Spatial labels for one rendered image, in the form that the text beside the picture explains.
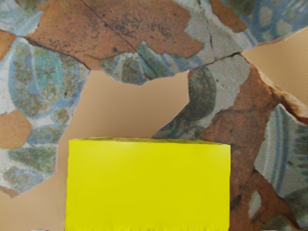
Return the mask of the yellow block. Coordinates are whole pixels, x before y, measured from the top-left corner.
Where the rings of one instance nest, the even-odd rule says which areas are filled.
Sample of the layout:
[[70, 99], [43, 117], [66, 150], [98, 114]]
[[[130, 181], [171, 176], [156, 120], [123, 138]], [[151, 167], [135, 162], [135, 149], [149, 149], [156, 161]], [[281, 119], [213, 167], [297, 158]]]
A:
[[230, 174], [227, 144], [71, 140], [65, 231], [229, 231]]

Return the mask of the worn painted terracotta plate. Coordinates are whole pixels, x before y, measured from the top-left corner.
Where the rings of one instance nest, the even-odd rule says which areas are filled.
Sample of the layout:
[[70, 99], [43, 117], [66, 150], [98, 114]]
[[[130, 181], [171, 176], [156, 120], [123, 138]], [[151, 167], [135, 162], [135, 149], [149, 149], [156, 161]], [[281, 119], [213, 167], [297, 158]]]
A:
[[308, 0], [0, 0], [0, 192], [51, 178], [92, 70], [189, 73], [155, 138], [231, 145], [230, 231], [308, 231], [308, 106], [243, 52], [308, 27]]

